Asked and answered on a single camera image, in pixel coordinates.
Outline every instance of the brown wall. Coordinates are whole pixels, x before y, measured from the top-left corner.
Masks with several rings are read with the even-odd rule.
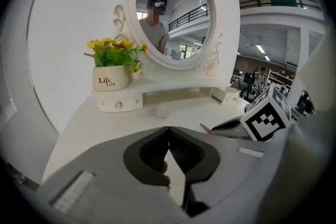
[[[267,75],[269,69],[271,69],[273,72],[279,72],[283,76],[289,76],[290,79],[292,79],[292,75],[295,76],[294,72],[289,71],[288,69],[285,69],[283,67],[276,66],[267,62],[237,56],[235,68],[239,69],[239,71],[242,71],[243,73],[252,73],[255,68],[258,68],[258,71],[260,71],[261,67],[265,67],[265,72]]]

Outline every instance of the white strip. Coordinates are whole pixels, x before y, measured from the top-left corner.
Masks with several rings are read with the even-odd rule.
[[[54,202],[53,207],[62,213],[68,213],[93,178],[94,174],[83,171],[70,187]]]
[[[245,147],[241,147],[238,151],[240,153],[244,153],[246,155],[250,155],[250,156],[258,157],[258,158],[262,158],[264,155],[264,152],[262,151],[254,151],[254,150],[250,150],[249,148],[245,148]]]

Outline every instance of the white pillar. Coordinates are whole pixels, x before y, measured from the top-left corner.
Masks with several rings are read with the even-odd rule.
[[[300,28],[300,59],[297,68],[297,73],[302,68],[302,66],[307,62],[308,57],[309,57],[309,31],[305,28]],[[303,89],[304,86],[301,80],[299,79],[298,75],[296,74],[287,97],[287,101],[292,108],[295,108],[296,105],[298,104]]]

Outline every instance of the shelving unit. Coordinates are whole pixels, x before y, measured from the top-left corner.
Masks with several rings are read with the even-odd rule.
[[[284,79],[290,81],[290,82],[291,82],[290,85],[288,85],[287,83],[282,82],[282,81],[280,81],[280,80],[278,80],[278,79],[276,79],[276,78],[271,77],[271,74],[274,74],[274,75],[276,75],[276,76],[278,76],[278,77],[282,77],[282,78],[284,78]],[[271,82],[268,82],[269,80],[276,81],[278,84],[281,84],[281,85],[286,84],[286,87],[289,88],[289,90],[290,90],[291,85],[292,85],[292,83],[293,83],[293,80],[292,80],[292,79],[289,79],[289,78],[287,78],[287,77],[285,77],[285,76],[283,76],[283,75],[281,75],[281,74],[275,73],[275,72],[273,72],[271,69],[270,69],[269,72],[268,72],[268,76],[267,76],[267,80],[266,80],[266,81],[267,81],[267,82],[266,82],[266,85],[271,85]]]

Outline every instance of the white mirror frame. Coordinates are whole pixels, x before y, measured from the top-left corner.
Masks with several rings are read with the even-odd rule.
[[[215,0],[206,0],[209,9],[209,28],[207,38],[205,39],[205,46],[199,53],[184,60],[173,60],[161,54],[149,42],[147,36],[143,32],[138,17],[136,15],[136,0],[125,0],[125,5],[122,7],[118,5],[115,11],[120,14],[119,19],[115,19],[114,23],[119,24],[120,30],[116,39],[134,40],[137,44],[148,44],[148,56],[157,64],[173,69],[173,70],[187,70],[199,66],[204,59],[208,59],[211,55],[211,60],[208,59],[205,69],[212,69],[212,73],[216,73],[218,68],[218,52],[217,45],[221,44],[218,39],[222,37],[218,29],[218,17]]]

